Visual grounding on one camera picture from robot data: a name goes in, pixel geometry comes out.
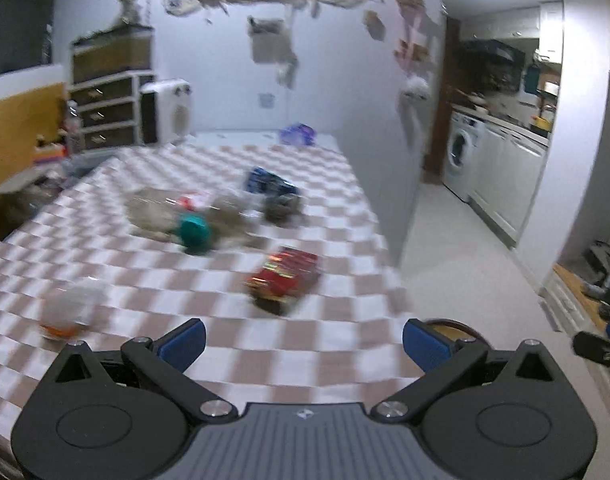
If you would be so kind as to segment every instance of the red snack package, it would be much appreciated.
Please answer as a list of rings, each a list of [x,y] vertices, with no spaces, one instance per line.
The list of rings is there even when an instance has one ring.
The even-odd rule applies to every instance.
[[[305,294],[320,275],[318,256],[291,247],[271,254],[246,285],[256,300],[291,306]]]

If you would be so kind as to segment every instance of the metal screw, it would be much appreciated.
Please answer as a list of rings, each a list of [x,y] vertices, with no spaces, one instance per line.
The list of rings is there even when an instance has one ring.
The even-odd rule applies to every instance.
[[[200,405],[201,412],[213,417],[229,415],[233,409],[231,404],[222,399],[208,400]]]
[[[408,412],[408,407],[398,400],[384,400],[376,406],[376,411],[385,418],[399,418]]]

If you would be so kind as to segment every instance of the electrical outlet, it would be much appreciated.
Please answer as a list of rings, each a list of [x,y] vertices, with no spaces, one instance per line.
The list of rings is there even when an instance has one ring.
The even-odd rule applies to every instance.
[[[261,108],[274,108],[276,96],[274,94],[258,94],[258,102]]]

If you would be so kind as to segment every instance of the dresser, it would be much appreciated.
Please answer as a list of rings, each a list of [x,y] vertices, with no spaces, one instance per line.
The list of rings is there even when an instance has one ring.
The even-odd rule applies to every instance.
[[[541,296],[569,336],[586,331],[605,337],[606,323],[598,316],[600,303],[582,293],[581,280],[565,267],[554,266]],[[610,414],[610,371],[591,361],[584,362]]]
[[[125,25],[71,44],[69,95],[78,104],[83,151],[142,144],[140,88],[155,80],[153,30]]]

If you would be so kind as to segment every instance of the washing machine door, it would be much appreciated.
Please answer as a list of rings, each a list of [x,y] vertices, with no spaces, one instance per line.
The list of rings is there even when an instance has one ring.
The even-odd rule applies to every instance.
[[[468,132],[458,128],[450,137],[447,146],[447,161],[453,173],[463,171],[471,156],[473,142]]]

